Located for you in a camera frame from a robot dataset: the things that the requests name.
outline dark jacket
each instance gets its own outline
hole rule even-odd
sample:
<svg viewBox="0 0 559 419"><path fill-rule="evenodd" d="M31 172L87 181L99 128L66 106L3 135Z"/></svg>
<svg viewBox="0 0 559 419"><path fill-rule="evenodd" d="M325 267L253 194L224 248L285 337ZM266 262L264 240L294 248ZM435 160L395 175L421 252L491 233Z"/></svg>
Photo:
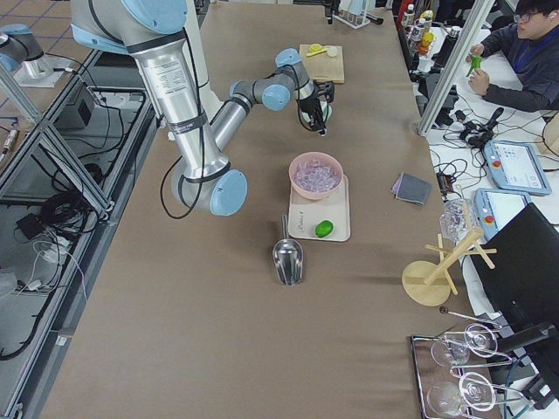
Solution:
<svg viewBox="0 0 559 419"><path fill-rule="evenodd" d="M483 99L521 111L559 109L559 26L535 42L519 39L517 24L510 24L485 38L483 57L503 51L522 83L522 90L489 85Z"/></svg>

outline wine glass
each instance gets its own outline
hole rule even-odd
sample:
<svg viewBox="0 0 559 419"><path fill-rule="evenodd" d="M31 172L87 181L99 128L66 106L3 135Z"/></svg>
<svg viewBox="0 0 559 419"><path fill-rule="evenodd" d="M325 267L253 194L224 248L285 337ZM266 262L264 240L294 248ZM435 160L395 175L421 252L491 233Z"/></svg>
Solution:
<svg viewBox="0 0 559 419"><path fill-rule="evenodd" d="M462 343L443 337L433 342L431 356L441 367L464 365L470 359L470 349Z"/></svg>
<svg viewBox="0 0 559 419"><path fill-rule="evenodd" d="M481 358L497 355L504 361L466 365L470 352ZM497 335L480 323L468 325L464 332L444 333L433 342L431 356L441 367L450 367L450 373L455 377L459 376L455 371L459 368L497 367L512 362L508 355L497 352Z"/></svg>
<svg viewBox="0 0 559 419"><path fill-rule="evenodd" d="M496 398L492 384L478 373L466 373L459 382L436 382L427 392L427 403L431 410L443 418L458 416L476 418L468 408L487 412L495 405Z"/></svg>
<svg viewBox="0 0 559 419"><path fill-rule="evenodd" d="M464 331L464 339L470 350L482 358L497 353L497 336L487 326L472 323Z"/></svg>

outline lime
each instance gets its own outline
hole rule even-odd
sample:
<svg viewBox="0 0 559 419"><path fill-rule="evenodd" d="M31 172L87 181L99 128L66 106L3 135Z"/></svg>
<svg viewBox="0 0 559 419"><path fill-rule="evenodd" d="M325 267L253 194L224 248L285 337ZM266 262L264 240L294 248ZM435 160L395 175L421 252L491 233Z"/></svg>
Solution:
<svg viewBox="0 0 559 419"><path fill-rule="evenodd" d="M334 225L332 224L332 222L330 220L324 220L316 226L316 228L314 229L314 234L316 234L316 236L319 238L323 238L330 234L333 230Z"/></svg>

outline pink bowl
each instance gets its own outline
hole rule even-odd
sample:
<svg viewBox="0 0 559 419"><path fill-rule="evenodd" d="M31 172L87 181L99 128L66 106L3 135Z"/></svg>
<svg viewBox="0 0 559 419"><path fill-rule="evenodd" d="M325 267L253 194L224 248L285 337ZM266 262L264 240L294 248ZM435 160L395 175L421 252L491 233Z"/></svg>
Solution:
<svg viewBox="0 0 559 419"><path fill-rule="evenodd" d="M310 163L311 161L318 161L321 165L329 166L330 168L332 168L335 171L335 173L339 176L339 181L331 189L323 192L312 192L310 190L303 189L295 181L295 175L297 174L297 169L301 163ZM319 153L317 151L312 151L309 153L298 155L293 159L293 161L289 165L289 179L291 180L293 189L295 189L295 191L302 197L313 201L319 201L321 199L330 196L332 192L334 192L335 189L340 186L342 178L343 178L342 165L331 155L327 155L325 153Z"/></svg>

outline metal ice scoop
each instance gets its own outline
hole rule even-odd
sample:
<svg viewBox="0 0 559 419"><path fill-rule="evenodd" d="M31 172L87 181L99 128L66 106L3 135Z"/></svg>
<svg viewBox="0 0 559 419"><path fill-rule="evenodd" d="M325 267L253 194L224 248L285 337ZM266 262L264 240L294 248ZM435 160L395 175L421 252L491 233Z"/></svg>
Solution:
<svg viewBox="0 0 559 419"><path fill-rule="evenodd" d="M283 240L273 246L273 262L283 284L297 285L303 276L303 248L296 240L289 238L287 214L281 216L281 229Z"/></svg>

